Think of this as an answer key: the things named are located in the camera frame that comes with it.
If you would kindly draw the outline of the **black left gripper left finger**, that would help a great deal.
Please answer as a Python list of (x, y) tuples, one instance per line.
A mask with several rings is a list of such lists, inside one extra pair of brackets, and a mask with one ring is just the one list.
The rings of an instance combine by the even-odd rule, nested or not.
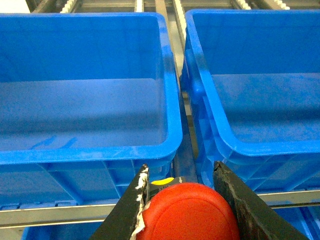
[(136, 240), (145, 228), (142, 212), (149, 201), (149, 167), (143, 164), (123, 196), (91, 235), (91, 240)]

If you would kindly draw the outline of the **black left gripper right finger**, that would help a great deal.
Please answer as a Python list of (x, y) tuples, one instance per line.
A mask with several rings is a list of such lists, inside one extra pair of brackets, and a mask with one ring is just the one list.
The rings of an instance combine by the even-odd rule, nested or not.
[(309, 239), (277, 214), (221, 161), (214, 163), (213, 185), (230, 205), (241, 240)]

